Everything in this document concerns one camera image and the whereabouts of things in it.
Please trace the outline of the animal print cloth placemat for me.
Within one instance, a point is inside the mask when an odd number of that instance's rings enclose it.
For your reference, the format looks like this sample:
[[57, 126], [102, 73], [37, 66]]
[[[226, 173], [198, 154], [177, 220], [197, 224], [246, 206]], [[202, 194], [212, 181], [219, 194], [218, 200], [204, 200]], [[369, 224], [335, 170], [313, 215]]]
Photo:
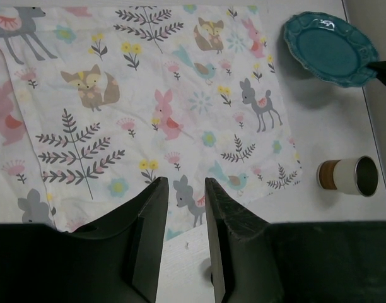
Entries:
[[166, 239], [207, 177], [243, 204], [300, 183], [259, 8], [0, 7], [0, 222], [73, 232], [159, 177]]

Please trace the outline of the white metal cup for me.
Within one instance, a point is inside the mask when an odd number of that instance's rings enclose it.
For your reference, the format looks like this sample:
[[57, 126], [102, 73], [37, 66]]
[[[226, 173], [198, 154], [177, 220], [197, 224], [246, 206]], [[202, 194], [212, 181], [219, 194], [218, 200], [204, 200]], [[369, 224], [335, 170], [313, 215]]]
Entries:
[[316, 179], [325, 190], [371, 197], [378, 189], [379, 173], [375, 161], [365, 155], [324, 161], [318, 166]]

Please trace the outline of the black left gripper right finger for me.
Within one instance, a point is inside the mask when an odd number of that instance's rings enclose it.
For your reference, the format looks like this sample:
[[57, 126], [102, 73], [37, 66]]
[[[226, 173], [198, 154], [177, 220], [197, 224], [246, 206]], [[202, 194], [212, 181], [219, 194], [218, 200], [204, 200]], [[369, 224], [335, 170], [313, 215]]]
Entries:
[[205, 180], [206, 218], [216, 302], [271, 302], [272, 254], [268, 223]]

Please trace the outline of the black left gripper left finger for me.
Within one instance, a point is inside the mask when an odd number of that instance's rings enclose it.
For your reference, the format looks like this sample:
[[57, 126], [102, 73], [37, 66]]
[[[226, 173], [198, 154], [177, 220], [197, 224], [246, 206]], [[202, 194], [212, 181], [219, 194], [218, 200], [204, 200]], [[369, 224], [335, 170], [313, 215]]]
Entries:
[[76, 229], [72, 302], [155, 302], [168, 211], [168, 180]]

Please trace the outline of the teal scalloped plate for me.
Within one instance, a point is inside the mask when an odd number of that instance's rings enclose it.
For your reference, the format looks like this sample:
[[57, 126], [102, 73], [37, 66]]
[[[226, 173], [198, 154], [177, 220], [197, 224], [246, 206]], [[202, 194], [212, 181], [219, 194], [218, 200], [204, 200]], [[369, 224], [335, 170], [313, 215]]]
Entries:
[[316, 78], [343, 88], [377, 77], [368, 68], [380, 60], [372, 41], [347, 21], [323, 12], [293, 15], [283, 26], [291, 55]]

